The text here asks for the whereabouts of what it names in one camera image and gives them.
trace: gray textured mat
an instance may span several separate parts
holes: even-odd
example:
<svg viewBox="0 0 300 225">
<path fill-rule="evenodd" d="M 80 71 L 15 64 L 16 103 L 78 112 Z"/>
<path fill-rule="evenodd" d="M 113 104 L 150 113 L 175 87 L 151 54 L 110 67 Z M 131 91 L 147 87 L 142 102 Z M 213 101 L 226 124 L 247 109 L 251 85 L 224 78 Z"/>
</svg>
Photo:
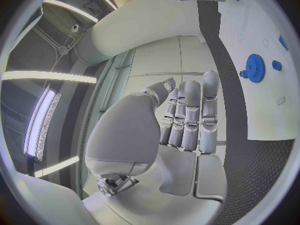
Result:
<svg viewBox="0 0 300 225">
<path fill-rule="evenodd" d="M 229 225 L 248 213 L 271 189 L 286 164 L 293 140 L 247 140 L 244 94 L 231 57 L 219 38 L 218 4 L 198 1 L 198 12 L 200 30 L 215 61 L 224 95 L 228 194 L 216 224 Z"/>
</svg>

